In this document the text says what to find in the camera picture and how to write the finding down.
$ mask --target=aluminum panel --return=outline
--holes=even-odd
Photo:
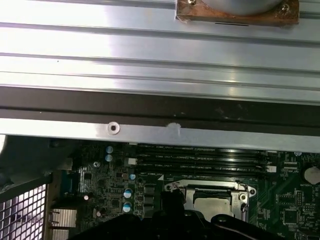
[[[174,0],[2,1],[0,86],[318,105],[320,1],[300,5],[279,28],[183,23]]]
[[[320,153],[318,136],[202,130],[181,128],[177,123],[167,127],[121,124],[120,132],[112,135],[107,127],[107,124],[97,123],[0,118],[0,133],[11,135]]]

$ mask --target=electrolytic capacitor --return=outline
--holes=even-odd
[[[132,197],[132,189],[131,188],[127,188],[126,190],[124,190],[123,192],[123,196],[126,198],[126,199],[129,199]]]
[[[94,197],[94,193],[88,192],[86,195],[83,196],[83,199],[88,201],[88,200],[92,199],[93,197]]]
[[[97,217],[105,216],[106,214],[107,214],[107,210],[104,207],[102,207],[102,208],[100,208],[100,210],[96,211]]]
[[[122,210],[125,213],[129,213],[131,211],[132,204],[130,202],[125,202],[123,204]]]

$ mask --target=metal frame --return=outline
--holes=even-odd
[[[0,102],[5,135],[320,152],[315,105],[18,87]]]
[[[0,3],[0,134],[319,149],[320,1],[290,28],[186,24],[174,0],[16,4]]]
[[[112,135],[107,124],[0,118],[0,132],[11,135],[56,137],[111,142],[151,143],[217,148],[320,153],[320,137],[120,124]]]
[[[320,104],[317,0],[284,28],[186,24],[174,0],[15,2],[0,5],[0,86]]]

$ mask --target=metal grille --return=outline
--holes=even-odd
[[[0,203],[1,240],[41,240],[46,185]]]

